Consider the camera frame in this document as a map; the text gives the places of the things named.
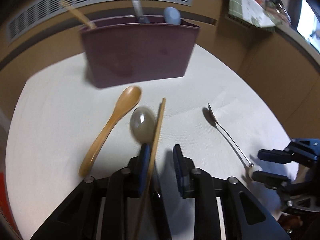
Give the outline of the wooden chopstick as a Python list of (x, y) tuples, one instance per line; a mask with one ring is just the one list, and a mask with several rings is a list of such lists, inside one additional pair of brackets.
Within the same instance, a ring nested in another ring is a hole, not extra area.
[(68, 10), (75, 18), (86, 25), (89, 29), (95, 29), (97, 27), (94, 22), (90, 21), (83, 13), (81, 13), (67, 1), (61, 0), (60, 3), (66, 10)]
[(157, 153), (157, 147), (158, 147), (159, 137), (160, 137), (160, 133), (161, 133), (165, 104), (166, 104), (166, 98), (163, 98), (161, 105), (159, 107), (157, 125), (156, 125), (156, 129), (155, 129), (155, 136), (154, 136), (154, 139), (152, 142), (150, 161), (148, 164), (148, 172), (146, 175), (146, 185), (145, 185), (145, 189), (142, 194), (141, 201), (140, 201), (140, 206), (139, 206), (139, 211), (138, 211), (138, 216), (137, 216), (137, 224), (135, 227), (133, 239), (139, 239), (139, 232), (140, 232), (140, 228), (141, 228), (141, 224), (142, 224), (142, 220), (143, 220), (143, 215), (144, 215), (145, 201), (147, 199), (150, 181), (152, 178), (153, 168), (154, 168), (155, 159), (156, 159), (156, 153)]

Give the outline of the grey round spoon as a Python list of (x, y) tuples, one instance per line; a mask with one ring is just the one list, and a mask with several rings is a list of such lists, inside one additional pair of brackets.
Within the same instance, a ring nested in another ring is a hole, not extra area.
[(130, 129), (137, 142), (152, 145), (156, 129), (153, 111), (148, 107), (137, 107), (130, 118)]

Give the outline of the black handled utensil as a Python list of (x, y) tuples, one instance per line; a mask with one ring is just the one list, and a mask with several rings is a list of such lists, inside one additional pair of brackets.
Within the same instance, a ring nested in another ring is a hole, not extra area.
[(132, 0), (132, 6), (139, 23), (149, 23), (149, 19), (143, 13), (143, 7), (140, 0)]

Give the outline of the wooden cabinet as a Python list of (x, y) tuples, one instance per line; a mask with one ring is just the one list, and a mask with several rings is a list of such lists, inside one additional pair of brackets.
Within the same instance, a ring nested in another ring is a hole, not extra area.
[[(268, 105), (292, 138), (319, 137), (319, 64), (283, 31), (244, 27), (227, 17), (228, 0), (194, 0), (180, 10), (208, 16), (197, 44), (236, 72)], [(65, 12), (31, 29), (8, 45), (1, 37), (1, 57), (18, 46), (23, 51), (1, 62), (1, 111), (8, 129), (26, 81), (54, 63), (83, 51), (80, 23)]]

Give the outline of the wooden spoon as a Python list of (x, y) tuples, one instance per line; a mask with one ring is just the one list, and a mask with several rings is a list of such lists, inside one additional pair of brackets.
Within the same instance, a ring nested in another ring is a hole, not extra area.
[(106, 139), (110, 135), (112, 129), (127, 113), (129, 113), (129, 111), (131, 111), (131, 109), (133, 109), (133, 107), (135, 107), (139, 103), (141, 95), (142, 89), (138, 86), (127, 87), (121, 93), (116, 102), (111, 117), (109, 118), (108, 122), (103, 127), (93, 144), (90, 146), (80, 165), (78, 173), (80, 177), (84, 178), (90, 173), (94, 162)]

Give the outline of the white tablecloth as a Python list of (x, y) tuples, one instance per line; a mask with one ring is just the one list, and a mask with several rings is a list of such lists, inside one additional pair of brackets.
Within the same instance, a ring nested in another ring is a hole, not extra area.
[[(139, 83), (139, 105), (116, 124), (91, 169), (110, 176), (151, 142), (155, 118), (166, 101), (156, 164), (174, 239), (192, 239), (194, 201), (183, 200), (176, 185), (172, 148), (212, 176), (238, 178), (260, 202), (280, 217), (278, 195), (247, 177), (248, 163), (295, 178), (296, 164), (268, 164), (262, 149), (282, 150), (289, 137), (266, 103), (235, 72), (195, 46), (181, 78)], [(99, 89), (88, 78), (78, 54), (29, 78), (10, 125), (6, 180), (11, 210), (23, 239), (30, 239), (80, 183), (79, 167), (110, 118), (124, 86)]]

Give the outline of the red stool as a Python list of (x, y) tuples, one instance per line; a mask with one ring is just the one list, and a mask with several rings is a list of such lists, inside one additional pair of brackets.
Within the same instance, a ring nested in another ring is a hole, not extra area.
[(14, 220), (11, 215), (10, 207), (7, 200), (7, 192), (5, 189), (4, 183), (4, 173), (0, 173), (0, 202), (1, 202), (1, 211), (3, 212), (4, 217), (7, 219), (8, 223), (15, 230)]

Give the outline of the maroon utensil holder box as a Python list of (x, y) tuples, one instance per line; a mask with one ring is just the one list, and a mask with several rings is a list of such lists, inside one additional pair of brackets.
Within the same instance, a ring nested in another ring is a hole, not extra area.
[(96, 28), (83, 26), (81, 41), (89, 77), (97, 88), (183, 77), (200, 32), (185, 20), (168, 24), (149, 15), (148, 23), (135, 16), (102, 18)]

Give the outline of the green patterned cloth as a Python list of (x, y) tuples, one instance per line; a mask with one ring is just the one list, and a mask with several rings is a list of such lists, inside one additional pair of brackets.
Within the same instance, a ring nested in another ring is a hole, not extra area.
[(255, 0), (229, 0), (228, 17), (247, 27), (274, 32), (281, 21), (263, 9)]

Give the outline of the countertop clutter items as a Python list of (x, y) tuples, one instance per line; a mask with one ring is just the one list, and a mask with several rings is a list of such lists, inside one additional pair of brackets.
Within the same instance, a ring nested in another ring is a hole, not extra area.
[(255, 0), (273, 20), (291, 26), (291, 18), (282, 0)]

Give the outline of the light blue spoon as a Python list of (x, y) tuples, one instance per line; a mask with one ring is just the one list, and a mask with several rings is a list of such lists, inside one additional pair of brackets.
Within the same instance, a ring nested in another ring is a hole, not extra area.
[(165, 8), (163, 16), (167, 24), (179, 25), (181, 23), (180, 12), (174, 7)]

